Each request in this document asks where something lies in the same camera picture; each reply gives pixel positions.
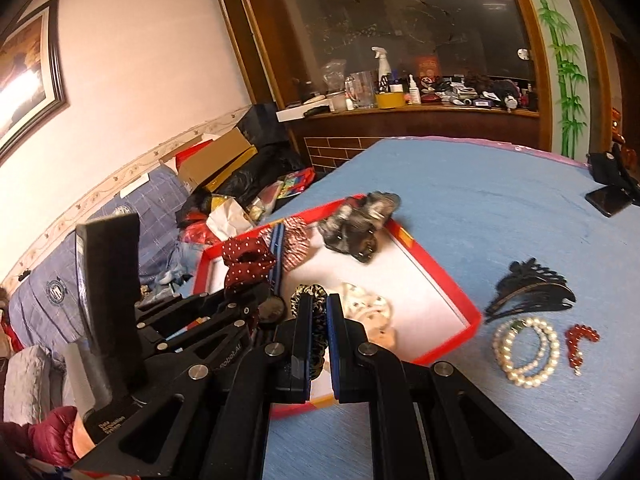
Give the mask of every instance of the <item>glass pitcher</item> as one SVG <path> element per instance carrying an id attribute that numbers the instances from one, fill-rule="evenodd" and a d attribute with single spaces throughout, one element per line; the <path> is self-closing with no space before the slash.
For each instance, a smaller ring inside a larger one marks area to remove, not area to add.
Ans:
<path id="1" fill-rule="evenodd" d="M 370 70 L 354 72 L 344 79 L 347 95 L 357 108 L 374 108 L 376 106 L 376 76 Z"/>

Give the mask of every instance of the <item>brick pattern panel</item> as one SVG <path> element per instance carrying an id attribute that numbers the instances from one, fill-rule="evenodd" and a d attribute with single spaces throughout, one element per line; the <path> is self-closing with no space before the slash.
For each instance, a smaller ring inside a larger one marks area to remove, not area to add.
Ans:
<path id="1" fill-rule="evenodd" d="M 380 137 L 305 137 L 305 145 L 316 171 L 329 173 L 379 140 Z"/>

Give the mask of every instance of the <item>black and gold scrunchie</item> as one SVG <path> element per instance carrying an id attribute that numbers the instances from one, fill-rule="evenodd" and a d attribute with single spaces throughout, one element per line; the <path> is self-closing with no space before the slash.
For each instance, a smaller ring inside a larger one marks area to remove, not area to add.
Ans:
<path id="1" fill-rule="evenodd" d="M 318 378 L 324 365 L 324 351 L 329 346 L 326 331 L 326 298 L 327 293 L 320 285 L 299 285 L 291 296 L 291 313 L 298 316 L 300 295 L 310 294 L 313 311 L 311 315 L 311 380 Z"/>

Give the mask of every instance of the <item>framed picture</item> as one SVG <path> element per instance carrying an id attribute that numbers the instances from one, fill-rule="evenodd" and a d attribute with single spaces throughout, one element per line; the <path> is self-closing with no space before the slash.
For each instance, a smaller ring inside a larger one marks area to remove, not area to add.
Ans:
<path id="1" fill-rule="evenodd" d="M 58 0 L 21 19 L 0 48 L 0 162 L 65 104 L 58 53 Z"/>

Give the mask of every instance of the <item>white wall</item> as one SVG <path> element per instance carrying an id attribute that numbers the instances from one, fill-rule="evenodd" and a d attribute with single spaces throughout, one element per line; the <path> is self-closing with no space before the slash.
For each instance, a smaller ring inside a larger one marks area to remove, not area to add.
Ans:
<path id="1" fill-rule="evenodd" d="M 34 0 L 27 12 L 46 0 Z M 249 104 L 217 0 L 60 0 L 68 107 L 0 166 L 0 278 L 128 162 Z"/>

